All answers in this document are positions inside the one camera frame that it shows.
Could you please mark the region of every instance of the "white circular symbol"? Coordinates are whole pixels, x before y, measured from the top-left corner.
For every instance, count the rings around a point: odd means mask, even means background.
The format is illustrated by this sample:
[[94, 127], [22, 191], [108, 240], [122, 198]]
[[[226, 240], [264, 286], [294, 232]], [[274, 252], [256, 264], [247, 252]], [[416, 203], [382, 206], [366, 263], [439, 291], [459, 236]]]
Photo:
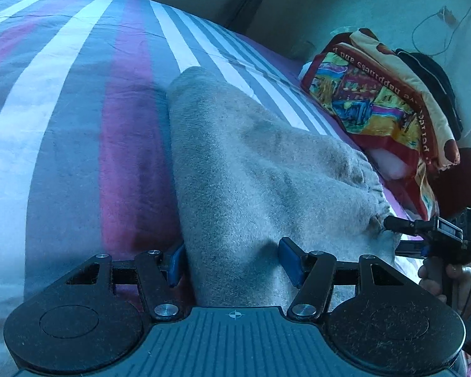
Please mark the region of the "white circular symbol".
[[232, 319], [239, 319], [239, 318], [242, 316], [242, 313], [241, 313], [241, 312], [238, 312], [237, 310], [234, 310], [233, 312], [230, 312], [230, 313], [229, 313], [229, 316], [230, 316]]

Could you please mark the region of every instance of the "person's arm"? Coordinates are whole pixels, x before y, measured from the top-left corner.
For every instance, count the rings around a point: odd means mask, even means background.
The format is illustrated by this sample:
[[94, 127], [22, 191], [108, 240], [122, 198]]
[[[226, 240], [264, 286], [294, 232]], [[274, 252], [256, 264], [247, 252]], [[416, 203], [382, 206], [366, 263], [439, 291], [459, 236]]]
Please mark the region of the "person's arm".
[[[445, 295], [441, 294], [441, 285], [427, 278], [426, 265], [432, 265], [432, 259], [426, 259], [424, 265], [420, 267], [418, 276], [422, 280], [419, 285], [445, 303], [447, 299]], [[459, 313], [464, 309], [463, 320], [466, 326], [466, 342], [463, 350], [471, 356], [471, 298], [467, 301], [471, 290], [471, 268], [462, 265], [449, 265], [447, 266], [447, 275], [458, 284], [457, 309]]]

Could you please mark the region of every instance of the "human hand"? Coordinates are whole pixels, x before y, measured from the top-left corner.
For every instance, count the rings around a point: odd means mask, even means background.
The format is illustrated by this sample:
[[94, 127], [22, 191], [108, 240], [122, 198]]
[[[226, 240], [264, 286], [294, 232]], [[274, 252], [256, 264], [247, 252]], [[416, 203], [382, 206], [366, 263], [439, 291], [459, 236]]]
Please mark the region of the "human hand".
[[[447, 302], [447, 297], [442, 294], [442, 285], [438, 282], [428, 279], [428, 271], [426, 265], [432, 264], [432, 258], [427, 258], [424, 260], [424, 265], [420, 267], [417, 275], [421, 278], [419, 285], [428, 291], [430, 294], [436, 296], [443, 303]], [[463, 309], [463, 319], [466, 320], [471, 316], [471, 297], [467, 302], [469, 292], [471, 290], [471, 268], [468, 266], [462, 265], [448, 265], [447, 266], [447, 275], [450, 279], [457, 281], [458, 284], [458, 297], [457, 297], [457, 310], [459, 313], [462, 313]]]

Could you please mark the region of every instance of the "metal screw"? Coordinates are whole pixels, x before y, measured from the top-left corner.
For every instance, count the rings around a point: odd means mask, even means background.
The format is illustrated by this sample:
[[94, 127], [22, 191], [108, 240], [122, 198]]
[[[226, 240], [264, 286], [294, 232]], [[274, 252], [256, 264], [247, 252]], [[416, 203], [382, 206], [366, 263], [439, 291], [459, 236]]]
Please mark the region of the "metal screw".
[[299, 303], [293, 306], [291, 311], [300, 318], [309, 318], [316, 314], [316, 308], [307, 303]]
[[164, 303], [155, 307], [154, 312], [158, 316], [171, 317], [177, 314], [179, 311], [178, 307], [172, 303]]

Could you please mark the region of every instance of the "bed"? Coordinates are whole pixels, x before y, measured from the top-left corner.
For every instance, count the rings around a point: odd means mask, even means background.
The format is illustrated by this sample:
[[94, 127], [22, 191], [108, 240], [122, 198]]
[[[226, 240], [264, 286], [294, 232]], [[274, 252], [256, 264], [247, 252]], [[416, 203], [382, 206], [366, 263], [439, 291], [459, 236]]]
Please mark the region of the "bed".
[[[181, 239], [163, 99], [199, 65], [356, 148], [299, 88], [301, 64], [212, 22], [150, 0], [0, 0], [0, 376], [15, 371], [3, 322], [24, 299], [96, 253]], [[417, 281], [418, 260], [395, 266]]]

